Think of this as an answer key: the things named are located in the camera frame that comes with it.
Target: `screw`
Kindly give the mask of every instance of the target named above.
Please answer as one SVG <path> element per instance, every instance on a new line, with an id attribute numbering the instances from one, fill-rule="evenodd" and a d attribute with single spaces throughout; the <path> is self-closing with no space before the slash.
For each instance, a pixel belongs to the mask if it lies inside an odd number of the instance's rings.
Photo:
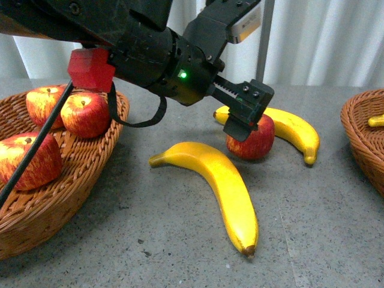
<path id="1" fill-rule="evenodd" d="M 70 4 L 70 10 L 73 15 L 79 15 L 81 12 L 80 5 L 76 2 Z"/>

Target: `black strap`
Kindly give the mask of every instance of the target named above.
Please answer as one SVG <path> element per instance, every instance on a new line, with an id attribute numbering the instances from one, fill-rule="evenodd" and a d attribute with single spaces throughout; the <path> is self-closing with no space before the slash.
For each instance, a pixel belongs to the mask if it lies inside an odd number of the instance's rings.
<path id="1" fill-rule="evenodd" d="M 143 128 L 143 127 L 153 126 L 162 120 L 162 118 L 164 117 L 166 110 L 167 110 L 167 100 L 164 96 L 160 96 L 160 105 L 156 111 L 155 116 L 153 116 L 152 119 L 144 121 L 144 122 L 140 122 L 140 123 L 131 124 L 131 123 L 128 123 L 128 122 L 121 120 L 119 115 L 118 115 L 118 105 L 116 102 L 116 88 L 115 88 L 115 84 L 113 82 L 112 82 L 112 87 L 110 89 L 110 92 L 107 95 L 108 95 L 109 113 L 110 113 L 112 119 L 115 120 L 117 123 L 122 124 L 124 126 L 129 126 L 129 127 L 134 127 L 134 128 Z"/>

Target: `gray concrete floor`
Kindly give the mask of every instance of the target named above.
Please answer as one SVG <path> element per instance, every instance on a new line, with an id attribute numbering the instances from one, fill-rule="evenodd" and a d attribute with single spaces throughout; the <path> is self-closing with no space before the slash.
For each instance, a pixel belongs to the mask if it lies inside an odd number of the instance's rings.
<path id="1" fill-rule="evenodd" d="M 0 97 L 66 82 L 3 79 Z M 129 121 L 154 114 L 157 97 L 120 80 L 116 87 L 131 101 Z M 208 97 L 183 107 L 169 100 L 158 125 L 123 129 L 68 224 L 0 262 L 0 287 L 384 287 L 384 199 L 356 165 L 340 122 L 345 101 L 370 88 L 273 88 L 271 107 L 303 117 L 320 134 L 312 168 L 281 139 L 263 161 L 240 161 L 212 118 L 219 102 Z M 223 151 L 241 172 L 260 228 L 253 260 L 229 241 L 201 176 L 149 167 L 150 156 L 188 140 Z"/>

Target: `white curtain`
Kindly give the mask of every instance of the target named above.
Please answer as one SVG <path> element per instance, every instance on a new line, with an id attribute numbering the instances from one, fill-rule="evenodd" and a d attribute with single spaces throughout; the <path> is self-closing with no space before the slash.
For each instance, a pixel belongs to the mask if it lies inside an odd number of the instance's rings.
<path id="1" fill-rule="evenodd" d="M 182 34 L 204 5 L 175 0 L 168 26 Z M 260 34 L 259 28 L 242 43 L 228 44 L 222 55 L 226 78 L 255 78 Z M 70 53 L 78 47 L 0 34 L 0 77 L 67 78 Z M 263 81 L 384 86 L 384 1 L 275 0 Z"/>

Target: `green led light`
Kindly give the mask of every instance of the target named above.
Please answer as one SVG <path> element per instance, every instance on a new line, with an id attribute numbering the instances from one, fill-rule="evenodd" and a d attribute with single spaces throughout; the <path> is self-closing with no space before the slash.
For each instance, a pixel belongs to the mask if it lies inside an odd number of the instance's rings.
<path id="1" fill-rule="evenodd" d="M 187 76 L 188 76 L 187 72 L 185 72 L 185 70 L 181 69 L 179 74 L 178 74 L 178 77 L 185 79 L 185 78 L 187 78 Z"/>

